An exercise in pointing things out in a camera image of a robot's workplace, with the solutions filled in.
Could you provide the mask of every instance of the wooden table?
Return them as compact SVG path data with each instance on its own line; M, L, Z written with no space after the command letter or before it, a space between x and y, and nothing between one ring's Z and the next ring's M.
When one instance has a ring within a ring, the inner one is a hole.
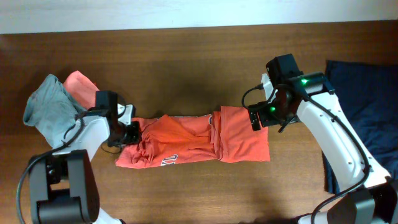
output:
M397 40L397 21L0 35L0 219L17 222L17 181L32 155L50 149L22 124L29 95L49 73L64 81L79 70L136 105L140 117L201 115L239 106L277 55L293 53L305 73L324 71L326 59L391 64ZM253 93L248 103L260 100ZM98 151L101 206L128 223L238 223L311 212L329 197L321 150L303 124L283 134L278 128L269 129L270 162L134 170Z

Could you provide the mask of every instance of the navy blue cloth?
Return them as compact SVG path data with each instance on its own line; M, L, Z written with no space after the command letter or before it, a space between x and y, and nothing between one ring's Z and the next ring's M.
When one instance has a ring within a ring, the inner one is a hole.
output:
M364 145L398 179L398 65L329 61L326 75ZM323 160L326 189L337 194L336 177L325 156Z

